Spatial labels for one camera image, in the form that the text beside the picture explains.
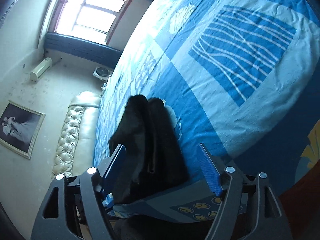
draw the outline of metal screw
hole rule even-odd
[[[264,173],[264,172],[260,172],[260,173],[259,173],[259,177],[260,177],[260,178],[263,178],[263,179],[266,179],[266,178],[267,178],[267,174]]]
[[[87,173],[89,173],[89,174],[94,174],[96,172],[97,172],[97,168],[95,168],[95,167],[91,167],[91,168],[87,169]]]
[[[229,173],[234,173],[236,170],[234,167],[229,166],[229,167],[226,167],[226,171]]]
[[[58,174],[57,176],[56,176],[56,179],[57,180],[61,180],[61,179],[63,179],[64,178],[64,175],[62,174],[62,173],[60,173],[60,174]]]

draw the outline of window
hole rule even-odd
[[[105,45],[128,1],[61,0],[53,31]]]

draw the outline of white wavy stripes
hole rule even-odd
[[[254,15],[256,22],[248,18],[248,14]],[[254,26],[255,31],[249,31],[250,26]],[[246,101],[248,94],[244,95],[238,87],[239,83],[233,80],[232,75],[250,86],[252,91],[256,90],[279,61],[278,56],[274,54],[275,48],[278,47],[278,50],[285,51],[293,36],[293,33],[260,14],[241,8],[224,7],[192,50],[220,69],[240,97]],[[249,41],[248,37],[257,37],[256,41],[263,39],[265,42],[258,44],[255,40]],[[219,41],[219,47],[215,46],[214,40]],[[234,67],[223,64],[221,57],[224,57]],[[261,79],[255,76],[255,72],[250,71],[250,68],[258,70],[262,74]]]

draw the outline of wall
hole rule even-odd
[[[131,4],[120,19],[108,46],[121,51],[124,50],[124,47],[126,46],[135,27],[151,3],[151,0],[132,0]]]
[[[31,159],[0,146],[0,200],[22,236],[29,240],[38,209],[51,183],[53,159],[63,122],[72,98],[82,91],[101,94],[103,82],[92,73],[97,64],[54,51],[47,53],[54,62],[39,82],[30,80],[24,70],[20,81],[10,87],[10,100],[44,113]]]
[[[27,97],[22,95],[23,85],[21,84],[43,57],[43,49],[37,47],[49,2],[50,0],[18,0],[0,29],[1,113],[9,99],[32,108],[32,100],[28,99],[29,103],[25,101]],[[33,159],[41,155],[42,151],[43,149],[36,142]],[[1,203],[18,231],[28,239],[39,201],[47,190],[46,186],[37,187],[34,183],[41,180],[50,182],[49,178],[32,175],[35,169],[44,172],[43,168],[33,164],[32,159],[29,161],[1,145],[0,157]],[[35,199],[26,197],[30,191],[36,192]]]

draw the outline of picture frame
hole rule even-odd
[[[0,117],[0,144],[30,160],[45,114],[9,100]]]

